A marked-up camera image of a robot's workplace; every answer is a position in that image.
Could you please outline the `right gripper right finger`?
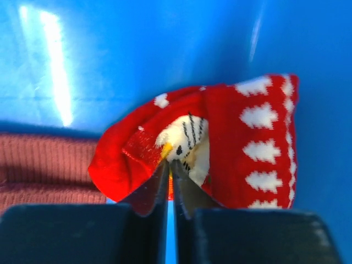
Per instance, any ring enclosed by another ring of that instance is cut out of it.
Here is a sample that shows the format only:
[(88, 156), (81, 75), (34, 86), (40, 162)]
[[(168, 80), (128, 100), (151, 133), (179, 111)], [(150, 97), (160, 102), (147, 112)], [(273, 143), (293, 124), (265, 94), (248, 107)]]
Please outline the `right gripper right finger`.
[(179, 263), (341, 263), (327, 226), (293, 210), (230, 210), (172, 162)]

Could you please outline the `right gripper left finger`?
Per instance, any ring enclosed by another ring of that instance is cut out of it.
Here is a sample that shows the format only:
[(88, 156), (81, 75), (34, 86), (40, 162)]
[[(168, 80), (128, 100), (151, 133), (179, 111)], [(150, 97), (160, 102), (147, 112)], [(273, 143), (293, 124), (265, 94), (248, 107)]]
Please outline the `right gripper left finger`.
[(1, 217), (1, 263), (164, 263), (168, 163), (114, 204), (18, 205)]

